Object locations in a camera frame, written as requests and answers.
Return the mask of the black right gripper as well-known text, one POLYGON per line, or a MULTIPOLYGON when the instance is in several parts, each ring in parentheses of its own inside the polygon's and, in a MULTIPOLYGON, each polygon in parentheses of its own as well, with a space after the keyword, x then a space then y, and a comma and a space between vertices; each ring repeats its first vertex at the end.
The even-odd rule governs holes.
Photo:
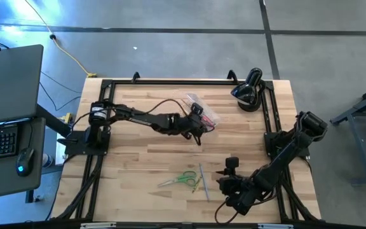
POLYGON ((246 205, 253 204, 257 199, 257 189, 249 177, 235 176, 239 167, 239 158, 232 156, 225 160, 225 168, 218 174, 228 176, 218 179, 219 189, 226 196, 227 203, 241 215, 246 215, 246 205))

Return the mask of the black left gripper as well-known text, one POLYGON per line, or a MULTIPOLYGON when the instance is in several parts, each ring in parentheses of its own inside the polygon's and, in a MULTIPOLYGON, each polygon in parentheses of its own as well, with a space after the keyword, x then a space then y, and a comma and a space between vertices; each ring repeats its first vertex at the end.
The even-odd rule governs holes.
POLYGON ((191 105, 191 114, 180 117, 174 116, 171 135, 185 135, 187 140, 194 140, 201 146, 200 137, 207 132, 207 126, 202 122, 203 108, 196 102, 191 105))

